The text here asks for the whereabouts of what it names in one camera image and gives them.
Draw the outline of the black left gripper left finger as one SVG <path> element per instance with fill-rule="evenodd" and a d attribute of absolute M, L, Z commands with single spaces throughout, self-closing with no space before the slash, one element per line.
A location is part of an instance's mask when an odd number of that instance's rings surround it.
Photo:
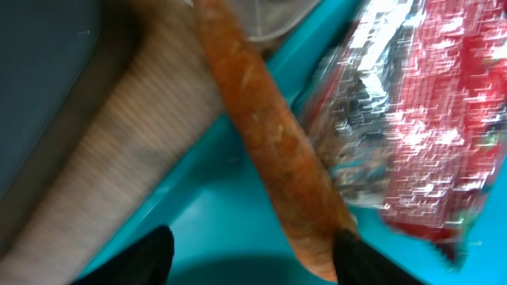
<path fill-rule="evenodd" d="M 165 285 L 173 256 L 173 233 L 159 226 L 73 285 Z"/>

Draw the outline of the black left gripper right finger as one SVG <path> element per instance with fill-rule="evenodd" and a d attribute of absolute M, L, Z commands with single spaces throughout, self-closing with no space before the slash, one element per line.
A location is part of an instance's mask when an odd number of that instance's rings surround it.
<path fill-rule="evenodd" d="M 333 263 L 339 285 L 423 285 L 348 230 L 334 239 Z"/>

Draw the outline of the red foil snack wrapper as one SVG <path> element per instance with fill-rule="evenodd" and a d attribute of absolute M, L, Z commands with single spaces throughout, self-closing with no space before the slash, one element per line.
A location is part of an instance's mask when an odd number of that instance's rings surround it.
<path fill-rule="evenodd" d="M 506 3 L 367 0 L 301 119 L 345 202 L 452 267 L 506 156 Z"/>

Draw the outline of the orange carrot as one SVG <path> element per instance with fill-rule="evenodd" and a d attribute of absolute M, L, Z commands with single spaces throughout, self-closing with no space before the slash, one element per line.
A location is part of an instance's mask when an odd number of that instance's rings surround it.
<path fill-rule="evenodd" d="M 266 188 L 292 251 L 337 281 L 334 239 L 356 232 L 345 202 L 258 52 L 222 0 L 194 0 L 196 26 L 223 103 Z"/>

